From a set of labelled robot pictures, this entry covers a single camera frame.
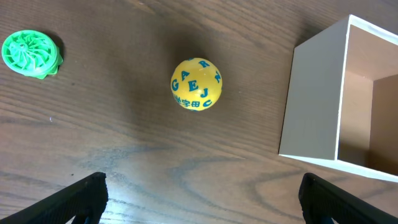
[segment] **green circular rim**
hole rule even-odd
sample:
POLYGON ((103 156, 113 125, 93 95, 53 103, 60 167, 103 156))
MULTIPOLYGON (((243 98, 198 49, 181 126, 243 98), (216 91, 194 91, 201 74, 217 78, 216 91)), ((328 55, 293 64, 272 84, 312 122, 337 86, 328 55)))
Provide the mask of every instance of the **green circular rim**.
POLYGON ((35 31, 35 30, 20 30, 17 31, 13 34, 11 34, 10 36, 8 36, 1 48, 1 57, 4 60, 4 63, 6 63, 6 65, 13 71, 23 74, 25 76, 30 76, 30 77, 37 77, 37 76, 41 76, 41 75, 45 75, 47 74, 49 71, 51 71, 55 66, 57 66, 57 60, 58 60, 58 55, 59 55, 59 49, 58 47, 55 45, 54 41, 47 35, 39 32, 39 31, 35 31), (49 53, 49 60, 48 62, 41 66, 41 67, 37 67, 35 70, 24 70, 22 68, 16 67, 12 64, 12 62, 8 59, 10 56, 9 54, 11 53, 9 50, 9 46, 12 42, 14 42, 14 39, 17 37, 20 37, 24 34, 32 34, 35 35, 36 37, 40 37, 44 40, 46 40, 49 43, 49 48, 50 48, 50 53, 49 53))

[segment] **yellow ball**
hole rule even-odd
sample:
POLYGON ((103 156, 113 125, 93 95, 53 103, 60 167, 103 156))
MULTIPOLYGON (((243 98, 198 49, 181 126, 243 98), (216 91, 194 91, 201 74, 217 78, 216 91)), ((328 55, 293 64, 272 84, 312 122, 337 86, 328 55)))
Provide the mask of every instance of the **yellow ball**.
POLYGON ((181 62, 171 81, 177 103, 195 111, 213 106, 221 95, 222 87, 223 79, 217 67, 202 58, 181 62))

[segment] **wood grain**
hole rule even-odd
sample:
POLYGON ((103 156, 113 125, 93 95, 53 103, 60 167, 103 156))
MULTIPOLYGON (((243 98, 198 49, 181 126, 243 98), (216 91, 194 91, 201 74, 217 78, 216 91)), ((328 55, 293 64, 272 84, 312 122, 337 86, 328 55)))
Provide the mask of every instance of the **wood grain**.
POLYGON ((45 80, 0 62, 0 218, 95 171, 102 223, 303 223, 305 172, 398 216, 398 185, 277 155, 293 49, 355 14, 398 33, 394 0, 2 0, 0 39, 50 35, 64 64, 45 80), (205 57, 224 90, 183 110, 169 81, 205 57))

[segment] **green plastic object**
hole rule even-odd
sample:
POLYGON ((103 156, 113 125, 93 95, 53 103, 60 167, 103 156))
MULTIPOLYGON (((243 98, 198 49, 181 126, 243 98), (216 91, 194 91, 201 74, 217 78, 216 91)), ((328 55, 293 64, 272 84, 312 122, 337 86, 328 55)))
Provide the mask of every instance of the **green plastic object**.
POLYGON ((52 39, 34 30, 21 30, 7 37, 1 56, 13 71, 39 79, 56 74, 63 62, 52 39))

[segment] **cardboard box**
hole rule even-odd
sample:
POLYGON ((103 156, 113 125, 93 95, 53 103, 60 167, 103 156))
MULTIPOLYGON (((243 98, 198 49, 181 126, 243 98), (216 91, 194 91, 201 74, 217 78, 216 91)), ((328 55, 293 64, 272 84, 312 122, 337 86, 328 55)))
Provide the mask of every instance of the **cardboard box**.
POLYGON ((350 15, 296 47, 279 154, 398 182, 398 36, 350 15))

